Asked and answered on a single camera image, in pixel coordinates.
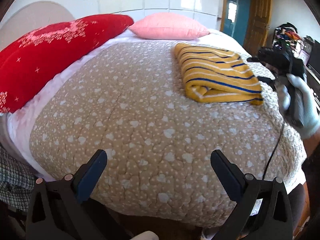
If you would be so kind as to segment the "white gloved right hand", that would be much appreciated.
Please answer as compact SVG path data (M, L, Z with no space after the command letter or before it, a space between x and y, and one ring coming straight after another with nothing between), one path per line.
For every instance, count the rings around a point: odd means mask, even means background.
M303 126L298 126L289 117L289 106L291 104L291 95L285 85L279 85L276 88L278 95L278 105L281 115L285 118L300 135L301 139L310 139L319 129L319 114L317 112L313 90L300 77L293 74L287 74L289 84L299 91L302 102L302 122Z

